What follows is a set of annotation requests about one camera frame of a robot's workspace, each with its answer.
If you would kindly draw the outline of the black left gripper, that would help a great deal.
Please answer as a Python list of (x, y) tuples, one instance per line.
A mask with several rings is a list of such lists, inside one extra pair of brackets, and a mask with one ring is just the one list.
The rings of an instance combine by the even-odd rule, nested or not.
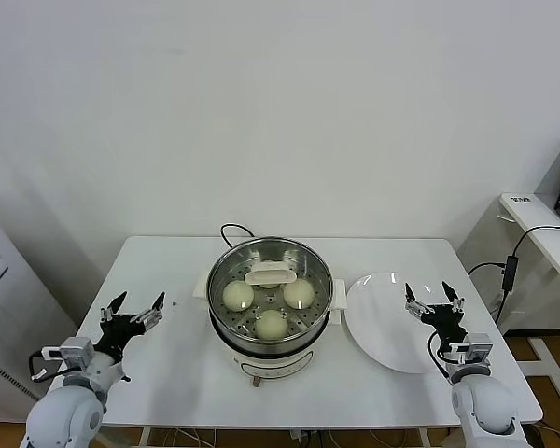
[(120, 293), (100, 310), (102, 337), (94, 345), (94, 350), (110, 356), (114, 362), (122, 361), (124, 348), (131, 338), (143, 335), (145, 327), (154, 327), (162, 319), (164, 292), (158, 296), (150, 308), (138, 315), (117, 315), (126, 296), (126, 292)]

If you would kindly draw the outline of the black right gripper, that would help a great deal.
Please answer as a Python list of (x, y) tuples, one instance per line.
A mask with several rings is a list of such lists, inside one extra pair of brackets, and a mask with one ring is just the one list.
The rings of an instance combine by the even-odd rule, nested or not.
[(445, 281), (441, 282), (444, 294), (452, 304), (425, 305), (418, 301), (408, 283), (405, 283), (405, 309), (436, 330), (440, 340), (440, 350), (451, 350), (453, 343), (462, 343), (467, 332), (460, 326), (464, 313), (464, 299)]

